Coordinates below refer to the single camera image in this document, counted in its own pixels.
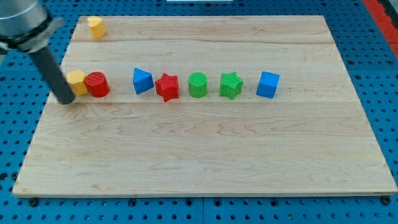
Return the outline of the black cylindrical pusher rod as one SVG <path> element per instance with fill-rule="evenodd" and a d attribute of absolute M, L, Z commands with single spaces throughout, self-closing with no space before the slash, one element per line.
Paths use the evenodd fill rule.
<path fill-rule="evenodd" d="M 47 82 L 52 93 L 59 103 L 70 104 L 75 99 L 75 94 L 67 83 L 58 61 L 49 47 L 44 47 L 36 52 L 29 53 L 42 78 Z"/>

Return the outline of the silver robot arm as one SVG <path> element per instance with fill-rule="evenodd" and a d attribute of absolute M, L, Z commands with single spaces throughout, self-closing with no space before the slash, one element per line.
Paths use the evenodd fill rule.
<path fill-rule="evenodd" d="M 49 48 L 50 36 L 63 26 L 39 0 L 1 1 L 1 49 L 27 53 L 59 103 L 75 99 L 58 62 Z"/>

